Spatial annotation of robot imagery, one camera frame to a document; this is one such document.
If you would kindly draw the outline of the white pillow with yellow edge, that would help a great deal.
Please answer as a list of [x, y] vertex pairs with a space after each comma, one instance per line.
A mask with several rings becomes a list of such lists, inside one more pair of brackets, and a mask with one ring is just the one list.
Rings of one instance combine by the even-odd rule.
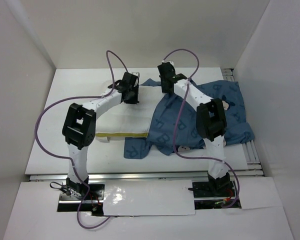
[[159, 86], [140, 86], [139, 103], [112, 107], [97, 119], [95, 136], [103, 141], [147, 137], [154, 111], [163, 96]]

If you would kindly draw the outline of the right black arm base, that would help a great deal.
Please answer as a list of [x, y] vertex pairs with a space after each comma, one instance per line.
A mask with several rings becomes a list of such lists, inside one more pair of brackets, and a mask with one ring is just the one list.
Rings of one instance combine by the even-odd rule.
[[221, 198], [226, 199], [236, 196], [235, 184], [231, 181], [230, 174], [214, 179], [208, 175], [208, 181], [193, 182], [188, 188], [194, 198]]

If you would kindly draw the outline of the blue cartoon print pillowcase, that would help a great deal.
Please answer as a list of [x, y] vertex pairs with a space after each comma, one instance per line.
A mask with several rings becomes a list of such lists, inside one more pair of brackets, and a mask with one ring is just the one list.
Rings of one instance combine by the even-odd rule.
[[[224, 140], [227, 146], [255, 139], [247, 122], [244, 98], [237, 81], [217, 80], [205, 84], [194, 83], [193, 86], [207, 96], [222, 101], [226, 120]], [[126, 159], [143, 159], [152, 146], [166, 156], [174, 151], [203, 148], [203, 131], [211, 133], [221, 123], [219, 114], [209, 112], [207, 108], [192, 107], [176, 94], [166, 94], [152, 114], [147, 137], [125, 138], [123, 156]]]

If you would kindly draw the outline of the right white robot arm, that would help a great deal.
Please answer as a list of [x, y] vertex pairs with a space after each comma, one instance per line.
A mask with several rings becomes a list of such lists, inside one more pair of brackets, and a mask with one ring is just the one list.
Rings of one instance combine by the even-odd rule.
[[157, 68], [162, 92], [176, 94], [196, 112], [196, 131], [204, 141], [206, 159], [210, 160], [208, 190], [213, 196], [220, 196], [230, 182], [229, 167], [224, 162], [224, 135], [227, 121], [223, 101], [205, 95], [190, 83], [184, 74], [177, 74], [172, 61], [163, 61]]

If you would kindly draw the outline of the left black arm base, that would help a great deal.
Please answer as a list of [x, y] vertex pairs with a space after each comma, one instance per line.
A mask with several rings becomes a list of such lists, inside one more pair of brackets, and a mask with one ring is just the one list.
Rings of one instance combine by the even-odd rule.
[[84, 184], [52, 181], [49, 184], [51, 189], [59, 191], [59, 201], [79, 203], [82, 199], [84, 203], [101, 205], [104, 200], [105, 184], [90, 183], [89, 192]]

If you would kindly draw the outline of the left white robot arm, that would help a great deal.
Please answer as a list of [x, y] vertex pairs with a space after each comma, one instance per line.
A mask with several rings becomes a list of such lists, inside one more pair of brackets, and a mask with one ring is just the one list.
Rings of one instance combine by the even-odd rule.
[[71, 158], [66, 185], [78, 200], [87, 197], [89, 181], [87, 172], [88, 147], [96, 134], [97, 119], [111, 108], [121, 104], [137, 104], [139, 94], [138, 72], [125, 72], [122, 79], [107, 87], [101, 97], [84, 104], [73, 103], [69, 106], [62, 135]]

